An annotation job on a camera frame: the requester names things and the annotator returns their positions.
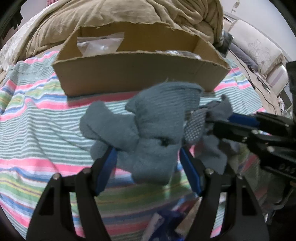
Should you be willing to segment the grey striped pillow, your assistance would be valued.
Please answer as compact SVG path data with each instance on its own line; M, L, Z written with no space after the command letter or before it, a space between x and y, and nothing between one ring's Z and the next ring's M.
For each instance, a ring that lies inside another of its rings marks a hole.
M277 65L268 74L267 83L272 88L275 95L279 95L288 84L287 69L283 64Z

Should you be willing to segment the white floral cushion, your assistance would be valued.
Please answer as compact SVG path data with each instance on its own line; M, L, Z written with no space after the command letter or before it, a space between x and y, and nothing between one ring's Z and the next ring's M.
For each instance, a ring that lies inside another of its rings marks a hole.
M268 76L273 68L285 60L281 49L250 24L236 20L229 28L234 44L257 65L258 71Z

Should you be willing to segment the open cardboard box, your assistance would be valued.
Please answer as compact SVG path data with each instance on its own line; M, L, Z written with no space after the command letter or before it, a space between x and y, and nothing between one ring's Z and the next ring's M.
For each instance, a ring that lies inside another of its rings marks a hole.
M124 32L114 53L83 57L78 37L101 37ZM189 51L202 60L159 54L156 51ZM164 23L113 22L100 27L78 27L65 41L52 64L67 96L140 91L166 80L191 82L206 92L230 71L229 64L212 44Z

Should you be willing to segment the dark grey sock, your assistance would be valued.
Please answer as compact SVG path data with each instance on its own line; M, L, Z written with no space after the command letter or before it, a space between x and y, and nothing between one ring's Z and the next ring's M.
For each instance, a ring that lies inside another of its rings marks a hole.
M215 121L226 121L233 114L231 103L224 94L220 101L211 101L191 113L185 128L184 141L187 145L197 145L195 157L206 168L224 174L228 158L240 151L240 144L221 140L213 134Z

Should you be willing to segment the beige crumpled duvet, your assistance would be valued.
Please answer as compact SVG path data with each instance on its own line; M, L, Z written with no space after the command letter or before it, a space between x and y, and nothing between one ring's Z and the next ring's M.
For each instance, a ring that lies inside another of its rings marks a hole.
M58 1L24 34L15 50L14 61L61 44L79 26L102 26L112 22L162 22L197 34L214 46L223 43L220 1Z

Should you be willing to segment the grey knitted sock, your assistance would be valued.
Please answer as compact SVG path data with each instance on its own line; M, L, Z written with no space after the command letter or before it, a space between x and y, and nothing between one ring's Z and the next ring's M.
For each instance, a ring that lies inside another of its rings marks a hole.
M199 107L202 92L194 83L164 82L129 99L128 114L93 102L80 120L82 135L95 141L93 160L112 146L119 151L118 168L136 183L167 185L177 166L186 115Z

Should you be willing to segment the cotton swabs zip bag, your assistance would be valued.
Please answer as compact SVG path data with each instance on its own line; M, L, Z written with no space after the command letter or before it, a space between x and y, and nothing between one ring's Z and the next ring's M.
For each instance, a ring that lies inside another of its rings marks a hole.
M197 60L202 60L201 56L189 51L180 51L180 50L167 50L167 51L159 51L157 50L156 53L159 54L169 54L169 55L175 55L175 56L182 56L182 57L187 57L187 58L192 58L192 59L197 59Z

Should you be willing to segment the striped colourful towel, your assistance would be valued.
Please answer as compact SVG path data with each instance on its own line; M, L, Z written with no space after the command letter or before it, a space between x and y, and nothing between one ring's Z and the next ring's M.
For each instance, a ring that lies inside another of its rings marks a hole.
M101 100L125 114L130 93L68 98L52 63L57 52L11 66L1 86L1 207L21 237L51 176L76 174L90 166L92 140L79 122L89 104ZM159 208L180 207L193 199L178 168L166 186L135 184L117 169L97 200L112 240L140 240Z

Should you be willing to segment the clear snack bag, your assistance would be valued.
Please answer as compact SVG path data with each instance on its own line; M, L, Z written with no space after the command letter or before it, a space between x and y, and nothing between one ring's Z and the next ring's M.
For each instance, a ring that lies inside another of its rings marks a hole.
M101 37L78 37L77 47L83 57L114 53L125 38L124 32Z

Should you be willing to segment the white floral bedsheet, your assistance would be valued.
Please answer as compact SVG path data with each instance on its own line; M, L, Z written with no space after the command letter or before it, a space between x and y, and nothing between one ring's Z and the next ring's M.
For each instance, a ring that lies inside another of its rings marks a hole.
M41 20L40 16L32 17L25 23L1 49L1 73L7 72L16 63L22 50L27 45L30 35Z

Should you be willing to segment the blue tissue pack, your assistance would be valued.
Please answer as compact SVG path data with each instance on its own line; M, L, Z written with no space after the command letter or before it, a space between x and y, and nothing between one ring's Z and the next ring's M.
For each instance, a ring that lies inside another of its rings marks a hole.
M184 220L185 215L178 211L160 210L154 213L141 240L170 241L185 240L176 232L176 228Z

